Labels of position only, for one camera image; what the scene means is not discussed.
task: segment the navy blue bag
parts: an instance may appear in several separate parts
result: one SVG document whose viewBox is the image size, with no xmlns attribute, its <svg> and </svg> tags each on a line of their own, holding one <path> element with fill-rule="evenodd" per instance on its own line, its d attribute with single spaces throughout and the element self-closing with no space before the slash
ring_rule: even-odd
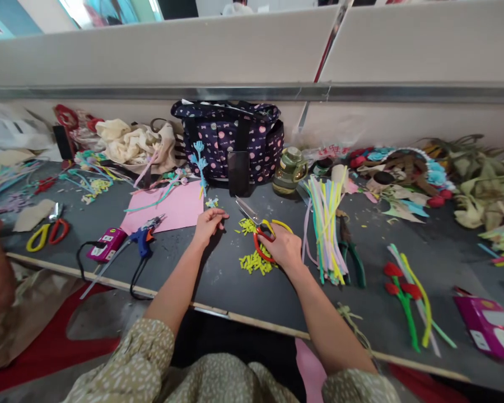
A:
<svg viewBox="0 0 504 403">
<path fill-rule="evenodd" d="M 193 172 L 198 167 L 190 162 L 196 150 L 193 143 L 202 141 L 202 157 L 207 160 L 206 179 L 228 178 L 228 152 L 250 153 L 250 181 L 270 179 L 284 148 L 284 125 L 280 111 L 271 104 L 239 102 L 176 102 L 172 116 L 180 118 L 185 129 L 185 154 Z"/>
</svg>

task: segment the blue glue gun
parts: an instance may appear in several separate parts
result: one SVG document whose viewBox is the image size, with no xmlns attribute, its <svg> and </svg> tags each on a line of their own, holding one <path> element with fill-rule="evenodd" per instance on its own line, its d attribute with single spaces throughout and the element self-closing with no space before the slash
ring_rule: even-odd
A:
<svg viewBox="0 0 504 403">
<path fill-rule="evenodd" d="M 150 231 L 157 228 L 164 218 L 165 214 L 161 214 L 158 217 L 150 219 L 142 227 L 140 227 L 136 232 L 133 232 L 129 236 L 131 242 L 138 244 L 138 252 L 142 259 L 151 257 L 151 249 L 149 246 L 149 240 L 151 239 Z"/>
</svg>

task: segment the gray table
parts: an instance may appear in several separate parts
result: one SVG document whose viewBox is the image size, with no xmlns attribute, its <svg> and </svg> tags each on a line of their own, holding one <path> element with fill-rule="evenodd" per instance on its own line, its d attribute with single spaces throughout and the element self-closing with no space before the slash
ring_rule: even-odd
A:
<svg viewBox="0 0 504 403">
<path fill-rule="evenodd" d="M 33 179 L 48 177 L 58 170 L 57 164 L 48 163 L 34 174 Z M 74 256 L 77 248 L 85 241 L 97 240 L 107 228 L 120 225 L 132 188 L 127 184 L 116 184 L 88 206 L 80 201 L 82 193 L 76 190 L 73 185 L 61 181 L 35 198 L 66 203 L 64 218 L 71 223 L 72 230 L 62 243 L 30 254 L 25 250 L 30 233 L 14 234 L 4 239 L 7 251 L 21 260 L 34 262 L 36 259 L 47 263 L 43 266 L 71 268 L 69 272 L 78 275 Z M 240 229 L 238 221 L 243 217 L 235 200 L 222 189 L 210 189 L 208 196 L 219 198 L 219 205 L 230 214 L 230 219 L 225 223 L 226 232 L 213 240 L 204 256 L 194 295 L 196 306 L 205 305 L 215 308 L 214 311 L 233 313 L 235 315 L 230 315 L 231 318 L 243 322 L 306 337 L 306 323 L 297 295 L 284 273 L 273 270 L 263 277 L 259 271 L 250 275 L 240 268 L 239 258 L 252 253 L 254 244 L 250 235 L 244 237 L 234 232 L 234 229 Z M 255 189 L 250 202 L 268 218 L 287 223 L 302 237 L 305 206 L 301 200 L 282 199 L 266 184 Z M 460 374 L 475 384 L 504 391 L 504 363 L 475 348 L 451 298 L 452 286 L 458 285 L 481 297 L 495 299 L 504 306 L 504 268 L 489 264 L 489 256 L 476 245 L 478 232 L 458 226 L 450 208 L 432 211 L 427 224 L 405 221 L 388 224 L 389 217 L 380 213 L 380 209 L 386 208 L 373 205 L 361 194 L 346 195 L 342 208 L 351 218 L 348 226 L 365 265 L 368 286 L 363 290 L 335 287 L 329 283 L 323 286 L 323 290 L 333 303 L 347 304 L 364 318 L 357 321 L 358 325 L 377 356 L 417 368 L 419 365 L 415 363 L 427 365 L 429 367 L 420 368 L 446 376 Z M 5 220 L 11 223 L 14 217 L 7 215 Z M 156 292 L 170 275 L 193 233 L 194 227 L 156 234 L 156 242 L 152 244 L 153 258 L 138 286 Z M 314 233 L 311 221 L 308 233 Z M 315 255 L 315 236 L 310 236 L 310 241 L 311 253 Z M 382 270 L 391 260 L 386 249 L 389 243 L 395 243 L 407 255 L 429 295 L 434 320 L 458 345 L 454 350 L 437 338 L 442 358 L 436 357 L 431 348 L 418 354 L 410 347 L 402 307 L 384 290 L 387 278 Z M 96 266 L 90 260 L 84 262 L 91 270 Z M 319 281 L 315 266 L 308 260 L 305 263 Z M 106 282 L 127 288 L 137 264 L 138 252 L 135 246 L 130 246 L 108 269 Z M 423 325 L 416 309 L 413 309 L 413 315 L 421 337 Z"/>
</svg>

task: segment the pliers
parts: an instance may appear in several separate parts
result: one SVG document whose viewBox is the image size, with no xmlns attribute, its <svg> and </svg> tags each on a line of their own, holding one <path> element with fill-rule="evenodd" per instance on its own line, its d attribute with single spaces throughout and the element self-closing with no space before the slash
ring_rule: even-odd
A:
<svg viewBox="0 0 504 403">
<path fill-rule="evenodd" d="M 364 264 L 358 255 L 355 244 L 351 240 L 351 233 L 349 232 L 349 228 L 347 228 L 346 221 L 343 217 L 340 217 L 340 237 L 342 240 L 338 246 L 342 252 L 343 260 L 347 264 L 347 251 L 349 251 L 351 259 L 353 260 L 354 269 L 357 273 L 357 284 L 360 288 L 366 288 L 366 273 L 364 272 Z"/>
</svg>

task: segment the black phone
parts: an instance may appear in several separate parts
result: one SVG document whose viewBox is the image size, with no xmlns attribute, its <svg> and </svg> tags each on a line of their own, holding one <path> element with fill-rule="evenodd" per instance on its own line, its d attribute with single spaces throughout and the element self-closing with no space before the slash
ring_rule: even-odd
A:
<svg viewBox="0 0 504 403">
<path fill-rule="evenodd" d="M 228 188 L 230 196 L 243 197 L 250 190 L 250 155 L 248 151 L 228 153 Z"/>
</svg>

